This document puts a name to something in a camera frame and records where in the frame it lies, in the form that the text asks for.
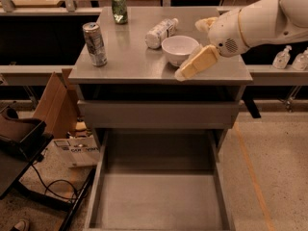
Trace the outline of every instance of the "cabinet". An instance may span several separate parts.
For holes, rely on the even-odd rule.
[[[110,8],[98,18],[108,63],[95,67],[84,48],[69,81],[101,148],[87,230],[233,230],[218,151],[238,114],[251,76],[241,57],[219,62],[186,82],[162,50],[146,47],[146,32],[177,17],[176,34],[203,45],[196,20],[215,8],[128,10],[115,25]]]

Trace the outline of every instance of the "soda can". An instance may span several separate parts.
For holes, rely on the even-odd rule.
[[[83,25],[85,42],[93,65],[101,66],[107,63],[104,40],[100,27],[95,22]]]
[[[125,24],[128,21],[126,0],[112,0],[113,16],[116,24]]]

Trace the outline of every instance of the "floor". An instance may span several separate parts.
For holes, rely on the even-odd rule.
[[[241,105],[219,154],[236,230],[308,230],[308,102],[296,101],[292,113],[276,101],[257,102],[257,106],[262,117],[253,119]],[[51,149],[35,167],[46,183],[65,179],[77,188],[90,170],[67,168]],[[32,168],[21,181],[44,191]],[[68,184],[57,184],[53,190],[70,196]],[[89,197],[70,230],[83,230],[88,204]],[[58,230],[64,218],[64,213],[30,202],[14,191],[0,201],[0,213],[1,231],[10,230],[20,218],[31,221],[31,231]]]

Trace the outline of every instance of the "white bowl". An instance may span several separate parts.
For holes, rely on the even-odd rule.
[[[162,42],[162,49],[167,60],[180,66],[199,45],[198,41],[187,36],[172,36]]]

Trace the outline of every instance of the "drawer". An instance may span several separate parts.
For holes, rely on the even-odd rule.
[[[85,230],[234,230],[211,131],[104,135]]]
[[[79,101],[88,127],[231,128],[238,102]]]

